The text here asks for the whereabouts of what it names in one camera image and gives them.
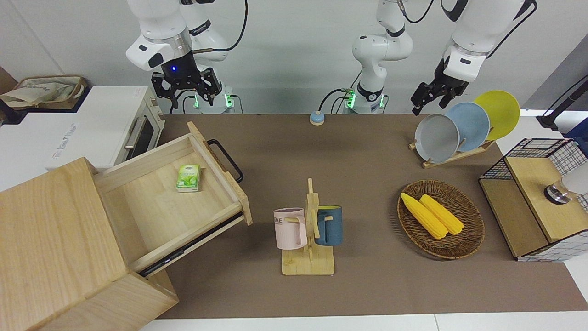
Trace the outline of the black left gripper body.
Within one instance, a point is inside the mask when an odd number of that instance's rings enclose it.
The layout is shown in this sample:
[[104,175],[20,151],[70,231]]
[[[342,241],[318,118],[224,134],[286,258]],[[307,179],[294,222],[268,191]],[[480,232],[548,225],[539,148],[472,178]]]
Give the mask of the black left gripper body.
[[461,96],[468,86],[468,82],[450,77],[444,71],[448,67],[450,57],[441,59],[439,65],[435,68],[432,85],[434,89],[444,93],[452,93],[455,96]]

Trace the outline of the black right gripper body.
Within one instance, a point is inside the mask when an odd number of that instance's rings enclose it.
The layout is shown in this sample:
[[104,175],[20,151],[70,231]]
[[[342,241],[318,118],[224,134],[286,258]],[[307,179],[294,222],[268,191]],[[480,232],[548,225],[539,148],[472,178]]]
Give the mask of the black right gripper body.
[[162,63],[160,68],[163,71],[162,85],[165,88],[170,86],[176,89],[197,89],[202,86],[202,77],[192,52]]

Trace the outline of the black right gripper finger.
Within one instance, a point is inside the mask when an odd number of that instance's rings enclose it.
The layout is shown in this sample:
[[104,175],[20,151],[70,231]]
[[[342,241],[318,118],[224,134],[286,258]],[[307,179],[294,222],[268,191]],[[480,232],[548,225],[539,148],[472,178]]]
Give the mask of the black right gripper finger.
[[222,81],[216,75],[214,68],[206,68],[200,71],[200,83],[197,86],[197,95],[204,105],[213,107],[216,99],[222,94]]
[[178,108],[178,98],[176,96],[176,91],[178,90],[175,83],[172,81],[168,88],[164,87],[164,82],[168,83],[166,80],[166,76],[164,73],[152,73],[151,82],[153,84],[153,89],[157,97],[165,98],[170,100],[171,102],[171,109]]

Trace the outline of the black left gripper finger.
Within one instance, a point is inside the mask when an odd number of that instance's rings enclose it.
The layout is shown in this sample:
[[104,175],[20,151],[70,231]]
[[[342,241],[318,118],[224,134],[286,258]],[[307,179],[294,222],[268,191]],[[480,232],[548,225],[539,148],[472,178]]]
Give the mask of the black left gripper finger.
[[446,86],[443,90],[443,96],[441,98],[441,100],[439,101],[439,107],[441,107],[441,109],[445,109],[445,107],[448,106],[448,104],[450,103],[450,101],[452,101],[454,98],[461,96],[464,92],[464,86],[456,86],[456,87],[452,87],[452,86]]
[[421,82],[410,98],[410,101],[413,103],[412,113],[414,115],[420,115],[422,108],[436,98],[435,84]]

